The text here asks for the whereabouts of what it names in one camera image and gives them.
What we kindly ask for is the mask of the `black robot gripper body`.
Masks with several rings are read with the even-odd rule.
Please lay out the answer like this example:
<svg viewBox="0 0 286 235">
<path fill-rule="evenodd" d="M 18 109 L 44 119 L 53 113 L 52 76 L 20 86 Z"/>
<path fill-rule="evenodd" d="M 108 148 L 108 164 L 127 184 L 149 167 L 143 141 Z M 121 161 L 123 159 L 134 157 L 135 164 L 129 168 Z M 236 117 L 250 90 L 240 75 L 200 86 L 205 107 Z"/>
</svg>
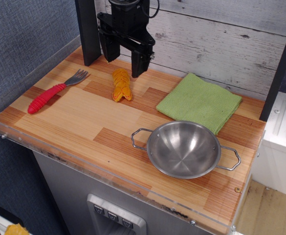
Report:
<svg viewBox="0 0 286 235">
<path fill-rule="evenodd" d="M 147 31 L 150 15 L 149 2 L 111 2 L 111 13 L 100 12 L 98 31 L 113 36 L 120 44 L 131 52 L 137 48 L 153 49 L 155 40 Z"/>
</svg>

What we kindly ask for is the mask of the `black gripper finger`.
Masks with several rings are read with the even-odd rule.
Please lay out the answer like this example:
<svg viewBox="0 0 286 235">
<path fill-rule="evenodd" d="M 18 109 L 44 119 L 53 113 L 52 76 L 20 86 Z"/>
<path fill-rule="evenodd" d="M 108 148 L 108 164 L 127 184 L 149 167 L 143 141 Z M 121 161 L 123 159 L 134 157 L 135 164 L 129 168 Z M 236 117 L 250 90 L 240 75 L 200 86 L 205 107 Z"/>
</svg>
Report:
<svg viewBox="0 0 286 235">
<path fill-rule="evenodd" d="M 111 62 L 120 56 L 120 44 L 113 36 L 106 35 L 100 30 L 99 39 L 104 57 L 108 62 Z"/>
<path fill-rule="evenodd" d="M 132 77 L 138 78 L 142 73 L 146 72 L 149 67 L 149 63 L 153 56 L 152 49 L 137 48 L 132 51 Z"/>
</svg>

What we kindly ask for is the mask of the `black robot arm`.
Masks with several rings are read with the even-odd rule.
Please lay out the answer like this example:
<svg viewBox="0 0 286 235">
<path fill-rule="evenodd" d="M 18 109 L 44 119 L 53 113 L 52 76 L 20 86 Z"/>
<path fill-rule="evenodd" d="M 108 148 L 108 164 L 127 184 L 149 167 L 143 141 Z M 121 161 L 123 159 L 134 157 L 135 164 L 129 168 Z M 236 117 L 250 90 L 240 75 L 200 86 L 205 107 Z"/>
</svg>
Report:
<svg viewBox="0 0 286 235">
<path fill-rule="evenodd" d="M 99 39 L 104 57 L 111 62 L 120 56 L 120 48 L 131 51 L 132 77 L 146 72 L 154 56 L 154 38 L 147 31 L 148 0 L 110 0 L 111 14 L 100 12 Z"/>
</svg>

